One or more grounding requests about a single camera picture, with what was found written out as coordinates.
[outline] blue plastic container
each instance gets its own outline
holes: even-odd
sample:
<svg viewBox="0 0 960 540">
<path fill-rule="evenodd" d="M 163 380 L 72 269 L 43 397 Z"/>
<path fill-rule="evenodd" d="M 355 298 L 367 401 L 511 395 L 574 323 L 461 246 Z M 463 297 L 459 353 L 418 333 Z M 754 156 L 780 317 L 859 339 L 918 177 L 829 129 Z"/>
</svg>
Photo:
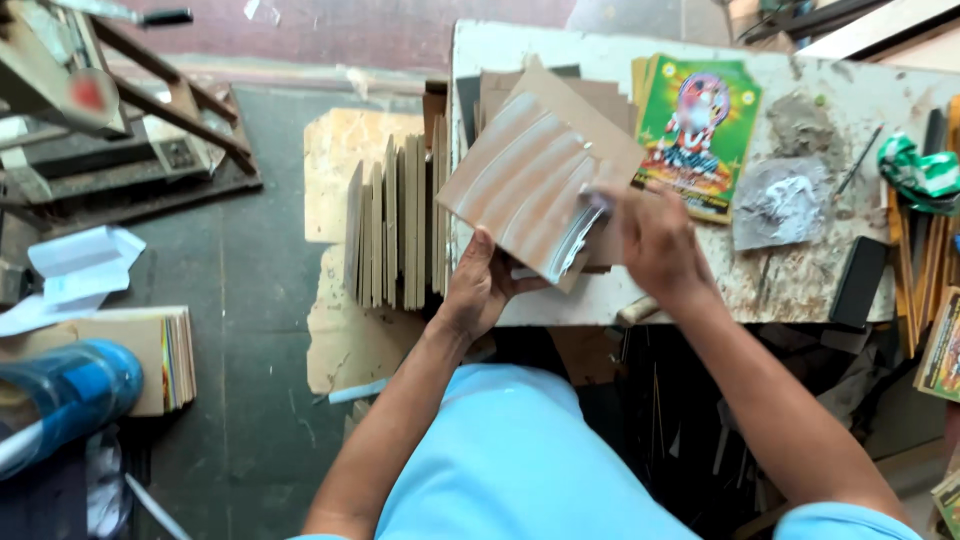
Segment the blue plastic container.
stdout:
<svg viewBox="0 0 960 540">
<path fill-rule="evenodd" d="M 107 339 L 83 339 L 31 359 L 0 364 L 0 380 L 22 390 L 42 418 L 42 435 L 27 435 L 32 439 L 29 448 L 14 463 L 0 463 L 0 479 L 113 422 L 143 391 L 143 370 L 136 356 Z"/>
</svg>

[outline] hand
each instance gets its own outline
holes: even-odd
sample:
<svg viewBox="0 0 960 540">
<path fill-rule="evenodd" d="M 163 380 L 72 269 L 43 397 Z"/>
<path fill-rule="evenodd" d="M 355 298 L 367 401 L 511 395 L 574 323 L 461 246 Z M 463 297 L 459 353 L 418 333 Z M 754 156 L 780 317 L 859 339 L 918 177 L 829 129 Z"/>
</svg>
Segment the hand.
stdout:
<svg viewBox="0 0 960 540">
<path fill-rule="evenodd" d="M 624 265 L 661 309 L 675 316 L 701 298 L 722 302 L 680 195 L 657 183 L 649 183 L 643 191 L 595 188 L 616 201 Z"/>
<path fill-rule="evenodd" d="M 446 299 L 434 321 L 471 343 L 493 328 L 515 295 L 550 284 L 543 278 L 511 278 L 509 261 L 509 256 L 496 249 L 490 231 L 477 227 L 450 276 Z"/>
</svg>

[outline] glue container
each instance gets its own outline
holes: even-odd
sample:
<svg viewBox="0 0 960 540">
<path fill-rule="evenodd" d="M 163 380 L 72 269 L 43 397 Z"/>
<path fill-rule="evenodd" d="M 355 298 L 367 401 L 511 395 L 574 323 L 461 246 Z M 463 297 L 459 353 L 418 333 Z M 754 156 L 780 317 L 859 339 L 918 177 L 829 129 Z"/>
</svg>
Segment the glue container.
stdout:
<svg viewBox="0 0 960 540">
<path fill-rule="evenodd" d="M 113 422 L 142 390 L 136 357 L 106 339 L 0 364 L 0 479 Z"/>
</svg>

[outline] workbench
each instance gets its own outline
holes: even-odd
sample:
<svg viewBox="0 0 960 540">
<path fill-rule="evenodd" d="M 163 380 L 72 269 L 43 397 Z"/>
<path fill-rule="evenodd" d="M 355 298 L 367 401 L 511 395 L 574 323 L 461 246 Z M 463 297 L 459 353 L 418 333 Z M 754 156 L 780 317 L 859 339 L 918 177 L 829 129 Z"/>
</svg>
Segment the workbench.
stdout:
<svg viewBox="0 0 960 540">
<path fill-rule="evenodd" d="M 772 157 L 776 138 L 767 112 L 771 104 L 794 91 L 811 99 L 824 96 L 824 108 L 837 128 L 836 136 L 844 142 L 848 167 L 880 121 L 886 123 L 881 140 L 903 131 L 922 145 L 930 110 L 946 110 L 949 98 L 960 93 L 960 74 L 473 20 L 458 21 L 454 29 L 451 80 L 455 85 L 457 79 L 477 76 L 483 70 L 518 71 L 527 54 L 537 54 L 548 66 L 579 64 L 582 78 L 616 81 L 621 93 L 632 95 L 631 60 L 655 53 L 679 59 L 744 61 L 764 87 L 748 169 L 751 163 Z M 455 86 L 451 87 L 449 101 L 450 162 L 455 169 L 467 152 L 462 104 Z M 853 241 L 860 235 L 889 240 L 883 185 L 876 171 L 877 146 L 847 187 L 838 209 L 828 212 L 823 237 L 816 242 L 735 254 L 731 226 L 698 222 L 697 236 L 737 321 L 828 321 Z M 832 181 L 836 186 L 839 179 Z M 455 217 L 451 221 L 449 269 L 456 266 L 472 235 L 466 223 Z M 569 295 L 547 289 L 517 297 L 507 305 L 498 324 L 608 325 L 619 309 L 644 295 L 625 268 L 615 266 L 608 274 L 581 276 Z M 894 304 L 894 276 L 888 266 L 869 320 L 890 320 Z M 665 315 L 658 315 L 650 321 L 667 320 Z"/>
</svg>

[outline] maroon floor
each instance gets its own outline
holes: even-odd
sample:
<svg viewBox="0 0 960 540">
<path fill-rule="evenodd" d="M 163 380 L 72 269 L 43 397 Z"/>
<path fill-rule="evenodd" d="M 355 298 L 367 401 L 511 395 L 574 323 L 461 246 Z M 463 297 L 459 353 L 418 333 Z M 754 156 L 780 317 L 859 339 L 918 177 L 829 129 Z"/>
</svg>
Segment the maroon floor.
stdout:
<svg viewBox="0 0 960 540">
<path fill-rule="evenodd" d="M 137 10 L 189 2 L 192 26 L 139 33 L 159 53 L 304 63 L 446 69 L 453 22 L 475 18 L 563 27 L 576 0 L 123 0 Z M 266 16 L 279 13 L 274 25 Z"/>
</svg>

